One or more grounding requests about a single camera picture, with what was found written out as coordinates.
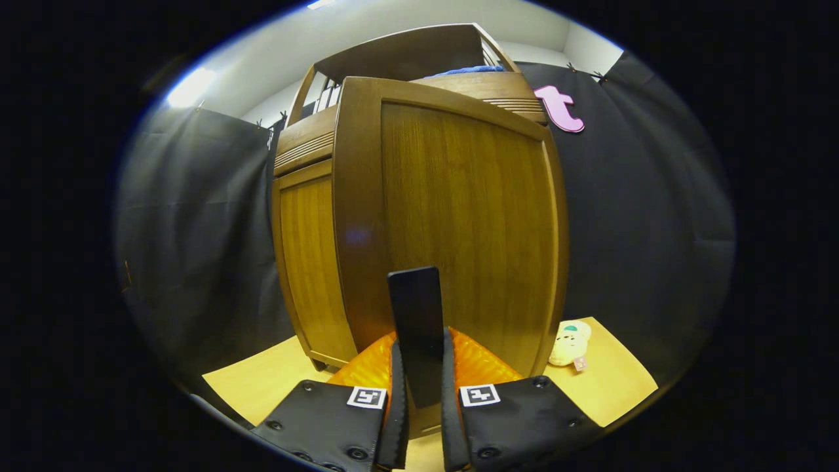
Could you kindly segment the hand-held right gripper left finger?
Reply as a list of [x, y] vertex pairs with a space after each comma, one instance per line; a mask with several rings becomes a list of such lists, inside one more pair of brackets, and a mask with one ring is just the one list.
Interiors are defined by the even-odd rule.
[[330, 471], [404, 469], [410, 415], [395, 332], [327, 382], [302, 380], [254, 428], [273, 448]]

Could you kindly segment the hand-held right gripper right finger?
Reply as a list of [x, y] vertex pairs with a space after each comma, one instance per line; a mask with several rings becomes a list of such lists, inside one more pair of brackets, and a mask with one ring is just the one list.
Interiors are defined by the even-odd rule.
[[549, 377], [519, 376], [453, 328], [442, 345], [446, 471], [547, 471], [599, 439], [596, 422]]

